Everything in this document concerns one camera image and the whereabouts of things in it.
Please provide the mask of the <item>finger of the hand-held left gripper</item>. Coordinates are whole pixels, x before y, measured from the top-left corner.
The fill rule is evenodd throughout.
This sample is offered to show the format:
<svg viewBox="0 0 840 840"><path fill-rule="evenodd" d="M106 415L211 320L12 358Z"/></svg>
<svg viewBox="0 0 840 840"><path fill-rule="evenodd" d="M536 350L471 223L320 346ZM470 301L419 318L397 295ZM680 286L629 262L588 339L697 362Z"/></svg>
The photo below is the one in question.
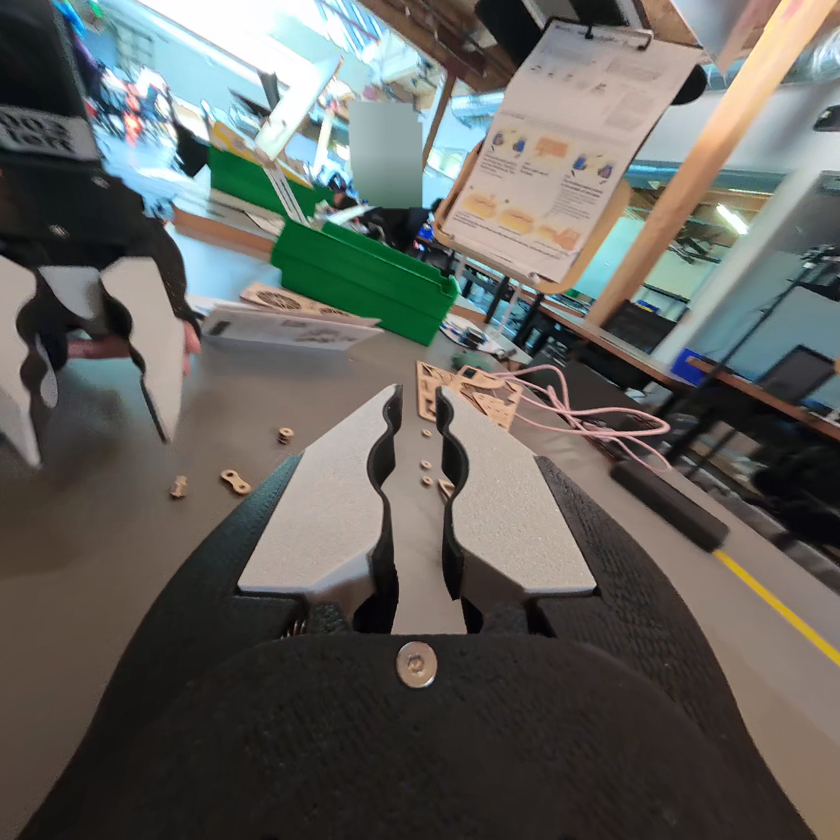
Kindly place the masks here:
<svg viewBox="0 0 840 840"><path fill-rule="evenodd" d="M117 260L100 274L100 289L108 327L128 344L154 425L169 444L182 408L184 321L174 314L152 258Z"/></svg>
<svg viewBox="0 0 840 840"><path fill-rule="evenodd" d="M38 433L58 402L55 303L37 272L1 258L1 431L33 468L42 465Z"/></svg>

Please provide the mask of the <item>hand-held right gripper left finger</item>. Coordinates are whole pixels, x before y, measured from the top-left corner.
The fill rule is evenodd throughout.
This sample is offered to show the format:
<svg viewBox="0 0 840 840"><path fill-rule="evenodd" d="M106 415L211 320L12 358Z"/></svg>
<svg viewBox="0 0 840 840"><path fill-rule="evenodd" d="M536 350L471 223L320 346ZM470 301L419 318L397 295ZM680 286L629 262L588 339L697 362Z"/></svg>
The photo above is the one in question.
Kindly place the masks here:
<svg viewBox="0 0 840 840"><path fill-rule="evenodd" d="M403 388L388 385L307 446L239 579L247 595L365 602L390 528L382 484L394 469Z"/></svg>

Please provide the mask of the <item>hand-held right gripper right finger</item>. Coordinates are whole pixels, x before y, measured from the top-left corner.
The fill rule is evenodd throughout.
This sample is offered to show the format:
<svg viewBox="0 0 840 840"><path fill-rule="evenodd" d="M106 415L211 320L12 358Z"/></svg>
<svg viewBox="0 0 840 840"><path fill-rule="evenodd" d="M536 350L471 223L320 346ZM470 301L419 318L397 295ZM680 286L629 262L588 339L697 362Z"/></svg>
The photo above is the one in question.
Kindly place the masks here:
<svg viewBox="0 0 840 840"><path fill-rule="evenodd" d="M448 593L467 602L590 595L595 578L536 455L449 386L436 391Z"/></svg>

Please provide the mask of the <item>wooden wheel parts sheet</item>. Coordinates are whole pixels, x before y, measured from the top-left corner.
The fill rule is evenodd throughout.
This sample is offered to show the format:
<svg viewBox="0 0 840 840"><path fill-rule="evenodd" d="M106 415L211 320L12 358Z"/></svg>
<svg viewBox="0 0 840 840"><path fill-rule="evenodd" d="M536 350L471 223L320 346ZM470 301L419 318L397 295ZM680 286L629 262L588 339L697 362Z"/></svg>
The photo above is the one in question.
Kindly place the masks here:
<svg viewBox="0 0 840 840"><path fill-rule="evenodd" d="M285 317L350 324L366 328L380 323L378 318L364 318L329 304L315 301L285 288L255 282L239 293L242 302Z"/></svg>

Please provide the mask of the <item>person's left hand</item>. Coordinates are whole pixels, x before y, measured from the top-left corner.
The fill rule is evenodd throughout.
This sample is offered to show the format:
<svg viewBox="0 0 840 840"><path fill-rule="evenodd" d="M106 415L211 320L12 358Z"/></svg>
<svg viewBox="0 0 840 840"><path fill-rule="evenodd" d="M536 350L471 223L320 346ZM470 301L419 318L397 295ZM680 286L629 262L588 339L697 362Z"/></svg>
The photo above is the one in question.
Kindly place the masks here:
<svg viewBox="0 0 840 840"><path fill-rule="evenodd" d="M181 320L181 325L184 338L182 372L187 376L192 370L192 359L202 352L202 346L193 325L184 320ZM101 339L72 338L67 340L67 357L70 360L86 361L129 359L131 350L126 340L114 335Z"/></svg>

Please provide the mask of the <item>stack of wooden part sheets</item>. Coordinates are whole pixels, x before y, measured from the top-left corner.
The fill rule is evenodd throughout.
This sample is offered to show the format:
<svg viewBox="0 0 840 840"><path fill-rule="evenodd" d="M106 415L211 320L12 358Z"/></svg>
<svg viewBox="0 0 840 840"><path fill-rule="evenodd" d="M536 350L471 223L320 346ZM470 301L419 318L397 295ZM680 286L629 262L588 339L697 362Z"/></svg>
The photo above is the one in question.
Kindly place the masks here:
<svg viewBox="0 0 840 840"><path fill-rule="evenodd" d="M465 365L452 383L458 394L505 432L510 431L524 392L523 385L500 374Z"/></svg>

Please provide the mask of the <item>illustrated instruction booklet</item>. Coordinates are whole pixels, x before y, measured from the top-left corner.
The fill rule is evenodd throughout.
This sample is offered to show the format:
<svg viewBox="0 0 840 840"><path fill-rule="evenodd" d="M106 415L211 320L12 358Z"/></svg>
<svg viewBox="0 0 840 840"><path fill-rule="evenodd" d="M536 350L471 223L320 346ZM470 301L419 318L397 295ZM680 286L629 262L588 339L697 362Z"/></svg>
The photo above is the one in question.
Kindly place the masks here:
<svg viewBox="0 0 840 840"><path fill-rule="evenodd" d="M202 331L205 338L340 353L384 332L361 319L325 320L233 302L215 305L203 318Z"/></svg>

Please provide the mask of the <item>black rectangular block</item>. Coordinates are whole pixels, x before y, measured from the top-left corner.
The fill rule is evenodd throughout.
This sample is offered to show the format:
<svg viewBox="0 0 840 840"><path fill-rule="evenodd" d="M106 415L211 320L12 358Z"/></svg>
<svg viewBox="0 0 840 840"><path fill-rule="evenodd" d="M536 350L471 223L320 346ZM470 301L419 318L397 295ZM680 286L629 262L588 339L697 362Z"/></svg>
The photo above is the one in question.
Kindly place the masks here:
<svg viewBox="0 0 840 840"><path fill-rule="evenodd" d="M729 527L650 468L625 459L610 477L699 549L713 553L725 543Z"/></svg>

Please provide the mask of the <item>long wooden desk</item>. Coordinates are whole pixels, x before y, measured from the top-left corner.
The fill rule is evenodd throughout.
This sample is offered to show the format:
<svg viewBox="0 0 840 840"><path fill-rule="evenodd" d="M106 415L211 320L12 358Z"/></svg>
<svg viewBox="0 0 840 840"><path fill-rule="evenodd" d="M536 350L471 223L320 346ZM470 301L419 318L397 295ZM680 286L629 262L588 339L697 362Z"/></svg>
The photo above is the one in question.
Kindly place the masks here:
<svg viewBox="0 0 840 840"><path fill-rule="evenodd" d="M710 383L698 385L689 392L683 411L697 419L696 426L679 441L680 445L687 447L717 423L726 423L745 433L760 417L777 417L839 442L838 425L803 407L787 403L729 372L720 372Z"/></svg>
<svg viewBox="0 0 840 840"><path fill-rule="evenodd" d="M478 277L486 277L492 281L495 297L486 314L486 322L492 319L500 301L507 295L508 289L516 289L518 282L503 276L497 269L489 268L476 259L457 255L452 260L455 278L466 278L468 284L477 284ZM619 360L622 365L632 367L637 376L642 376L646 383L657 382L673 392L684 392L693 388L693 384L683 377L674 374L665 364L657 362L650 355L618 339L616 336L601 328L597 328L578 317L573 311L564 308L558 301L546 298L536 292L524 290L523 299L528 304L519 335L514 343L521 349L535 336L532 344L534 353L540 352L551 339L564 342L564 335L572 336L574 354L580 354L585 348L597 347L611 358Z"/></svg>

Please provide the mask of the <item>white clipboard stand pole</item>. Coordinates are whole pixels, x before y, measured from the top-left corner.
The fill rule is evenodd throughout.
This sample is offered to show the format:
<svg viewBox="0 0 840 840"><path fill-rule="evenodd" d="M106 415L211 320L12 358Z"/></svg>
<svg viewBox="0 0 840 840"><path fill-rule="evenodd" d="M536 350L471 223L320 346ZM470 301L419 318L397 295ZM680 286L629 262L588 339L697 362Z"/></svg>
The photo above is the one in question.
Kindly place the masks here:
<svg viewBox="0 0 840 840"><path fill-rule="evenodd" d="M531 270L525 279L517 280L516 287L512 292L511 299L508 303L507 310L503 314L497 328L497 337L500 337L504 332L505 328L508 324L508 321L511 319L511 316L516 311L518 303L522 298L522 293L527 289L539 289L541 283L543 282L543 278L536 270Z"/></svg>

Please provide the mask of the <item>black computer monitor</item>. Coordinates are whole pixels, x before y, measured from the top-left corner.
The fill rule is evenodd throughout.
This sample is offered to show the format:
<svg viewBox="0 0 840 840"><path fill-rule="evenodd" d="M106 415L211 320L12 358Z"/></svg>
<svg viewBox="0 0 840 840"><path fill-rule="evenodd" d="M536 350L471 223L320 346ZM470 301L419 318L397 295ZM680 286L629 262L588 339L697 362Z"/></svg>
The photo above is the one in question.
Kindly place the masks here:
<svg viewBox="0 0 840 840"><path fill-rule="evenodd" d="M623 301L602 325L607 333L645 354L652 354L675 327L675 321L631 300Z"/></svg>
<svg viewBox="0 0 840 840"><path fill-rule="evenodd" d="M760 389L785 403L799 405L834 374L835 362L797 344L759 379Z"/></svg>

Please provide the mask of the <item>wooden frame parts sheet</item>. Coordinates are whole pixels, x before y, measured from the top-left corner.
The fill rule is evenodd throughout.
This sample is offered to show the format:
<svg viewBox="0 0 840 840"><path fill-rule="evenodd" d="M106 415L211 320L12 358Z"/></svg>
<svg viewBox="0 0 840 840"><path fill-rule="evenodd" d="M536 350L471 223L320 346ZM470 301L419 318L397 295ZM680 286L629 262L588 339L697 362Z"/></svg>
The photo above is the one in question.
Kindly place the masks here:
<svg viewBox="0 0 840 840"><path fill-rule="evenodd" d="M457 373L445 371L418 360L416 362L416 403L418 415L429 423L435 423L437 389L444 385L456 389L459 383L460 376Z"/></svg>

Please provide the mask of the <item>wooden post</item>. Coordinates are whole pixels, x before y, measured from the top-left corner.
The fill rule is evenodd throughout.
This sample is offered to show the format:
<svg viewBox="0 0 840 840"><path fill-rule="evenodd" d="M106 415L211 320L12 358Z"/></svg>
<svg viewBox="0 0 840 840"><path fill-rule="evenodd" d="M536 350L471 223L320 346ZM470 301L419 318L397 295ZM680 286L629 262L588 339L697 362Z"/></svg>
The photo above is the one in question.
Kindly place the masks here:
<svg viewBox="0 0 840 840"><path fill-rule="evenodd" d="M588 324L600 328L641 287L835 5L834 1L784 1L775 8L633 246L587 313Z"/></svg>

